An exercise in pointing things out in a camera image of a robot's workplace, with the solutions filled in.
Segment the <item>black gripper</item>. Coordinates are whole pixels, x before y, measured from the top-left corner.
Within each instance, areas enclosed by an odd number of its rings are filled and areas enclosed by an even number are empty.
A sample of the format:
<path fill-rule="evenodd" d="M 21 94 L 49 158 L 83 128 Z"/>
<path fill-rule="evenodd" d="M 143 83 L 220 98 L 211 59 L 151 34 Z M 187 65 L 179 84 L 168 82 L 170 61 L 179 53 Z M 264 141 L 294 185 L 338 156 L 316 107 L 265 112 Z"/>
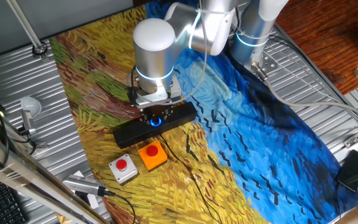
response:
<path fill-rule="evenodd" d="M 154 105 L 143 108 L 140 111 L 139 121 L 150 125 L 153 117 L 160 117 L 163 122 L 170 122 L 174 119 L 173 105 Z"/>

